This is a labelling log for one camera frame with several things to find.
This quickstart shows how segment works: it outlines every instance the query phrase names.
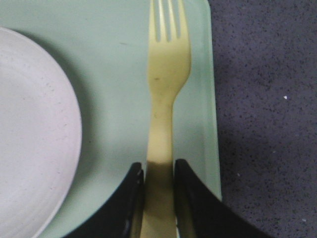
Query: fork tine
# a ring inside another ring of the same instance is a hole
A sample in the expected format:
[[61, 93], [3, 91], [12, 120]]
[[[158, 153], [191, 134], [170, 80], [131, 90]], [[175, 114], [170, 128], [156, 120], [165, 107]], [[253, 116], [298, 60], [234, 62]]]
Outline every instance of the fork tine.
[[154, 0], [151, 0], [150, 2], [149, 40], [150, 42], [154, 42], [158, 40], [157, 33], [156, 33]]
[[160, 41], [167, 40], [166, 24], [162, 0], [158, 0]]
[[176, 22], [174, 15], [174, 7], [172, 0], [168, 0], [169, 24], [170, 24], [170, 39], [177, 38]]
[[186, 13], [184, 7], [184, 1], [178, 0], [178, 9], [179, 9], [179, 25], [180, 25], [180, 38], [188, 38], [188, 28], [187, 28], [187, 20]]

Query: fork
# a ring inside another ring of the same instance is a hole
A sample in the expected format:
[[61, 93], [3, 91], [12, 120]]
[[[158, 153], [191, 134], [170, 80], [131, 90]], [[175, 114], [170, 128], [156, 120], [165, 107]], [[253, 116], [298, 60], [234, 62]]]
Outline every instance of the fork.
[[163, 0], [157, 1], [158, 5], [155, 0], [150, 3], [148, 84], [152, 109], [140, 237], [175, 238], [172, 115], [176, 96], [190, 74], [191, 49], [183, 0], [177, 0], [179, 24], [174, 4], [167, 0], [169, 30]]

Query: light green tray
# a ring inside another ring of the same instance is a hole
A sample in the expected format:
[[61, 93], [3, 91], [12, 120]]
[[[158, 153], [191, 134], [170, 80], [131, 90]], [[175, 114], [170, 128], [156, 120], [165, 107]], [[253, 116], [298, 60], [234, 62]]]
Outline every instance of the light green tray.
[[[174, 107], [174, 157], [187, 159], [221, 198], [210, 9], [185, 0], [191, 76]], [[40, 236], [60, 238], [90, 217], [133, 162], [145, 167], [150, 121], [146, 79], [148, 0], [1, 0], [0, 25], [46, 49], [81, 108], [83, 146], [73, 186]]]

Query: black object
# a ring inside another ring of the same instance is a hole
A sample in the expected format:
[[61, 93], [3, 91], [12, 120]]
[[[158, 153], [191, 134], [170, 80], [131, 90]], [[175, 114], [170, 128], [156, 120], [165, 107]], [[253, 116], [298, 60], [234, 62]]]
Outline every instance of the black object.
[[175, 163], [175, 207], [182, 238], [271, 238], [220, 202], [186, 160]]
[[139, 238], [143, 197], [141, 163], [133, 163], [109, 200], [65, 238]]
[[[133, 163], [110, 199], [65, 238], [139, 238], [143, 170]], [[184, 159], [175, 162], [175, 208], [182, 238], [272, 238], [221, 203]]]

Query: gray speckled countertop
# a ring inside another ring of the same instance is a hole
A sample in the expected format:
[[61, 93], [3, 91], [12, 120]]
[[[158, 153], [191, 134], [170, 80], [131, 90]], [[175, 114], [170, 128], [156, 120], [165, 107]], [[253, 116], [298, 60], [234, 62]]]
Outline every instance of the gray speckled countertop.
[[223, 202], [317, 237], [317, 1], [210, 0]]

